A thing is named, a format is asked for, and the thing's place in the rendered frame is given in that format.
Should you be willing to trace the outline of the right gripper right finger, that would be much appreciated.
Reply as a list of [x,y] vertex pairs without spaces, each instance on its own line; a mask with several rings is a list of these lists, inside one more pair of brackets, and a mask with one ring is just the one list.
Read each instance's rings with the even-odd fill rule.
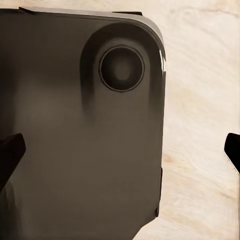
[[224,151],[240,173],[240,135],[229,133],[227,135]]

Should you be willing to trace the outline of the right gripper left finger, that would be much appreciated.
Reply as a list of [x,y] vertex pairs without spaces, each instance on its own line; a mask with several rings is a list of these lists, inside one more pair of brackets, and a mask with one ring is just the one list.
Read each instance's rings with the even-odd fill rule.
[[0,193],[26,153],[21,133],[0,138]]

